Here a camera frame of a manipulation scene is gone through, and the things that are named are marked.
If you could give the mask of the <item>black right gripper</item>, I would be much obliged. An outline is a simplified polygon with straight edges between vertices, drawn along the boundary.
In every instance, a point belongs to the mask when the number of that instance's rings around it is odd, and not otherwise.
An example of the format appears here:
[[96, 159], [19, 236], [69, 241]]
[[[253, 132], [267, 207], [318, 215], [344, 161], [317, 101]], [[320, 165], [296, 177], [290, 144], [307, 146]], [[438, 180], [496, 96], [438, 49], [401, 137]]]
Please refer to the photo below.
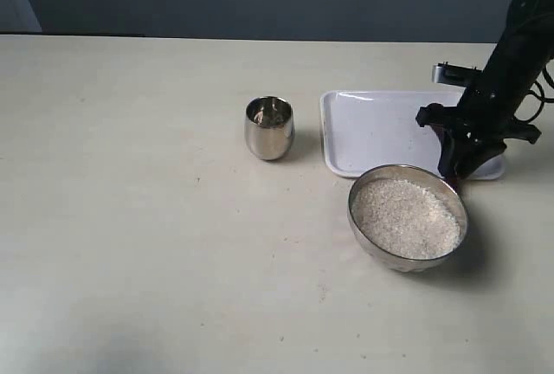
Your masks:
[[458, 179], [503, 154], [505, 139], [538, 140], [537, 127], [515, 113], [552, 58], [552, 40], [502, 40], [456, 106], [419, 108], [419, 127], [429, 126], [439, 139], [449, 135], [455, 140]]

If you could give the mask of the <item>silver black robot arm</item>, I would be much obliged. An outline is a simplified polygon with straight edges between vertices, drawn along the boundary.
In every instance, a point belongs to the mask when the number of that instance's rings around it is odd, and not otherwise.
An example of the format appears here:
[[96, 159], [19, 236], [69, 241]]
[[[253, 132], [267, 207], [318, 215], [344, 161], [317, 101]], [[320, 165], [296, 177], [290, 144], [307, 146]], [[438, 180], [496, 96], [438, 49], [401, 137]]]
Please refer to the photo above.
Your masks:
[[552, 103], [538, 78], [551, 85], [546, 70], [553, 58], [553, 0], [512, 0], [506, 26], [483, 69], [447, 62], [434, 66], [435, 83], [463, 87], [454, 106], [431, 103], [415, 121], [433, 129], [441, 142], [438, 171], [446, 179], [465, 179], [502, 154], [508, 139], [535, 143], [541, 132], [516, 112], [528, 95]]

